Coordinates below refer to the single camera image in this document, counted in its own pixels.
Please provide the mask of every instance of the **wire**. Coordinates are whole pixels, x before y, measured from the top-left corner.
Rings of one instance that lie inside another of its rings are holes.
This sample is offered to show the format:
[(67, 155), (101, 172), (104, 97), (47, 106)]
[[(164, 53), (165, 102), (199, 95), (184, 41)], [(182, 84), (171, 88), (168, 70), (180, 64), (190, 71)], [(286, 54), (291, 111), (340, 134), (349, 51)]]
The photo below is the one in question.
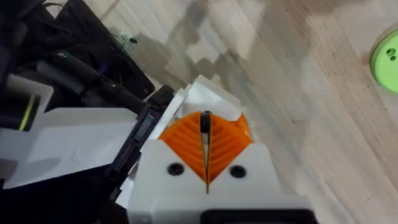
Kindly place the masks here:
[(46, 2), (43, 4), (43, 7), (49, 7), (49, 6), (60, 6), (63, 7), (63, 4), (55, 3), (55, 2)]

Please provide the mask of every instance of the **black screw hole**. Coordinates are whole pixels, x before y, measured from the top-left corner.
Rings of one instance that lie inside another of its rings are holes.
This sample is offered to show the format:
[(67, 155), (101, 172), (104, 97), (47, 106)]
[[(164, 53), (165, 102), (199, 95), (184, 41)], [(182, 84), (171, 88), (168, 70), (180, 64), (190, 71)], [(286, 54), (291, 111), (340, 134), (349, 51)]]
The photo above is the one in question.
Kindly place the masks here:
[(396, 54), (396, 49), (388, 49), (387, 50), (387, 52), (386, 52), (386, 54), (389, 56), (389, 57), (392, 57), (392, 56), (394, 56), (395, 54)]
[(235, 165), (229, 169), (229, 173), (235, 178), (243, 178), (246, 176), (246, 169), (243, 166)]
[(184, 173), (184, 166), (181, 163), (175, 162), (169, 165), (167, 172), (170, 175), (181, 175)]

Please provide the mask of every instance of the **green disc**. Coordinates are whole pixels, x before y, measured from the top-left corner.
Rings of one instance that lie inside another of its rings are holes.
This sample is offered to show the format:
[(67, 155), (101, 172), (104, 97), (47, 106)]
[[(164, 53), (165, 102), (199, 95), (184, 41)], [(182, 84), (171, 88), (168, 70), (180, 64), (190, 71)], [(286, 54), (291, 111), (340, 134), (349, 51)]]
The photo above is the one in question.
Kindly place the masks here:
[(398, 30), (378, 45), (372, 56), (371, 70), (382, 86), (398, 93)]

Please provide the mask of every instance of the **wooden floor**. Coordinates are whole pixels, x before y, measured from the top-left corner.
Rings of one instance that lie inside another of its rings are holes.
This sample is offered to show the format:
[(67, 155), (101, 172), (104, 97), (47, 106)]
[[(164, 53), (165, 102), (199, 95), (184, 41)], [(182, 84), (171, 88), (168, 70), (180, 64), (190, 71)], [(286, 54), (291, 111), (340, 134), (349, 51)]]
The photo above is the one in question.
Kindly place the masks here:
[(86, 0), (161, 84), (237, 96), (286, 192), (321, 223), (398, 223), (398, 95), (368, 57), (396, 0)]

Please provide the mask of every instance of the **orange part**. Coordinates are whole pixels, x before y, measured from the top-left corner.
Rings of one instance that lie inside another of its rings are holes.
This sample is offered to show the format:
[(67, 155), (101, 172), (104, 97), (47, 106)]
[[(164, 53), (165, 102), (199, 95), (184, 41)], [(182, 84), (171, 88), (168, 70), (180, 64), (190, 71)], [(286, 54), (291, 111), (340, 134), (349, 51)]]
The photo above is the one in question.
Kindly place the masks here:
[(211, 115), (207, 183), (211, 183), (250, 143), (246, 118), (229, 122)]
[(243, 114), (235, 122), (211, 114), (208, 167), (206, 167), (200, 116), (199, 111), (176, 121), (160, 135), (159, 139), (163, 140), (208, 185), (248, 144), (252, 143), (252, 139)]
[(200, 133), (201, 112), (192, 113), (172, 124), (159, 137), (203, 180), (206, 167)]

